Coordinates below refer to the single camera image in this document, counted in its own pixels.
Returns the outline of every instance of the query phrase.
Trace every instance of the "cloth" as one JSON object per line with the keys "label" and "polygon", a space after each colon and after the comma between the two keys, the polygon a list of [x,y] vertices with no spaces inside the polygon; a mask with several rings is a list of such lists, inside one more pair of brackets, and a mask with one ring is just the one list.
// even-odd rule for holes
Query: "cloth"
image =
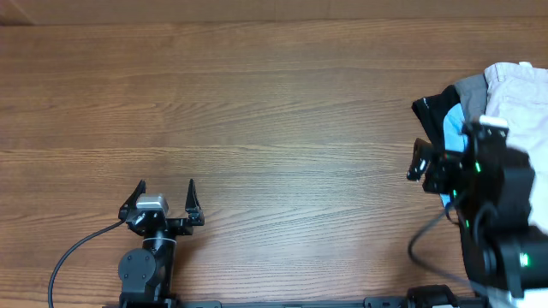
{"label": "cloth", "polygon": [[508,122],[506,145],[528,153],[535,171],[529,224],[548,234],[548,70],[501,62],[487,68],[485,78],[485,114]]}
{"label": "cloth", "polygon": [[474,117],[485,114],[487,81],[483,74],[457,81],[455,89],[461,99],[462,112],[466,121],[471,121]]}
{"label": "cloth", "polygon": [[444,148],[444,119],[449,110],[459,103],[455,86],[445,88],[441,94],[421,98],[413,102],[413,112],[419,118],[428,139],[438,148]]}
{"label": "cloth", "polygon": [[[445,150],[462,152],[468,145],[468,136],[462,133],[464,114],[462,104],[456,104],[449,110],[444,118]],[[450,202],[450,196],[440,194],[444,206]]]}

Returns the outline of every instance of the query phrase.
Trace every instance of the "white cloth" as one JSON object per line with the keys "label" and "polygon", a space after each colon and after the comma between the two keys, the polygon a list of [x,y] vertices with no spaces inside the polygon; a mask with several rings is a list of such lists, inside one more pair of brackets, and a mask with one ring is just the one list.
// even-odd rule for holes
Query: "white cloth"
{"label": "white cloth", "polygon": [[[535,171],[529,196],[529,224],[548,234],[548,70],[528,62],[496,63],[485,70],[487,116],[505,119],[509,125],[506,145],[529,154]],[[548,289],[527,290],[518,307],[542,307]]]}

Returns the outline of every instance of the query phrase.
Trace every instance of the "black wire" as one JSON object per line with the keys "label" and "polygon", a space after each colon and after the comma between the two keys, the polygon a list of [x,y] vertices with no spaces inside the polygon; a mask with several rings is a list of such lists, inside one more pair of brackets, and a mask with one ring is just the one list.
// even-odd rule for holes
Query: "black wire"
{"label": "black wire", "polygon": [[[430,270],[431,272],[437,274],[437,275],[440,275],[442,277],[445,277],[445,278],[448,278],[448,279],[451,279],[452,281],[457,281],[467,287],[470,287],[472,288],[476,293],[479,293],[487,298],[489,298],[489,293],[487,292],[487,288],[478,283],[478,282],[475,282],[475,281],[470,281],[468,279],[464,279],[464,278],[461,278],[459,277],[458,275],[454,275],[454,274],[451,274],[449,272],[446,272],[445,270],[443,269],[439,269],[431,264],[429,264],[427,261],[424,261],[422,260],[421,258],[417,257],[414,252],[413,252],[413,247],[414,245],[416,244],[416,242],[424,235],[426,234],[428,231],[430,231],[430,229],[432,229],[434,226],[436,226],[438,224],[438,222],[440,220],[442,220],[442,218],[444,218],[445,214],[447,213],[448,210],[450,210],[452,207],[455,206],[455,204],[459,205],[460,202],[464,199],[464,196],[465,194],[462,193],[457,199],[455,199],[453,202],[451,202],[450,204],[447,205],[447,208],[446,209],[443,209],[439,215],[432,219],[431,221],[429,221],[424,227],[422,227],[414,236],[413,238],[409,241],[408,243],[408,255],[409,255],[409,258],[411,259],[411,261],[413,261],[413,263],[419,265],[420,267],[426,269],[426,270]],[[501,298],[499,296],[491,296],[491,298],[495,298],[495,300],[499,301],[500,303],[499,304],[504,304],[504,305],[507,305],[509,307],[515,307],[512,303],[510,303],[507,299],[504,299],[504,298]]]}
{"label": "black wire", "polygon": [[76,248],[80,247],[80,245],[86,243],[87,241],[91,240],[92,238],[94,238],[98,235],[101,235],[101,234],[103,234],[107,231],[111,231],[113,228],[116,228],[116,227],[120,226],[123,223],[124,223],[124,221],[121,220],[120,222],[117,222],[117,223],[115,223],[115,224],[113,224],[113,225],[111,225],[107,228],[99,230],[94,234],[90,234],[90,235],[86,236],[85,238],[79,240],[78,243],[74,244],[72,247],[70,247],[70,249],[67,250],[67,252],[65,252],[65,254],[61,257],[59,262],[57,262],[57,265],[55,266],[55,269],[53,270],[53,273],[51,273],[50,285],[48,286],[48,305],[50,306],[50,308],[53,308],[53,282],[55,282],[55,276],[57,275],[57,272],[59,271],[59,269],[61,269],[61,265],[63,265],[63,262],[65,262],[67,257],[74,250],[76,250]]}

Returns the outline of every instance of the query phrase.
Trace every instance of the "table surface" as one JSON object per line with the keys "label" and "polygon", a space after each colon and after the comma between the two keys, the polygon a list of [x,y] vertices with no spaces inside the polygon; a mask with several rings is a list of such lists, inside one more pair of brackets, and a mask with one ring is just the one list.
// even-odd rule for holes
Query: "table surface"
{"label": "table surface", "polygon": [[[494,62],[548,67],[548,19],[0,27],[0,306],[46,307],[57,260],[140,179],[206,224],[178,239],[185,300],[363,299],[447,283],[411,235],[441,209],[405,179],[411,103]],[[62,267],[56,307],[117,301],[118,228]],[[458,230],[419,253],[464,275]]]}

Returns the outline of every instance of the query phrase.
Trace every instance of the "blue cloth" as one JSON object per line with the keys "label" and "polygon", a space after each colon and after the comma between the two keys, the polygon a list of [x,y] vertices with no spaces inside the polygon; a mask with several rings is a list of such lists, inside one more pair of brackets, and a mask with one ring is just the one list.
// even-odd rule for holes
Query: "blue cloth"
{"label": "blue cloth", "polygon": [[[444,143],[445,150],[462,152],[468,145],[468,136],[462,134],[464,113],[460,104],[456,104],[449,110],[444,118]],[[450,196],[440,194],[444,206],[451,201]]]}

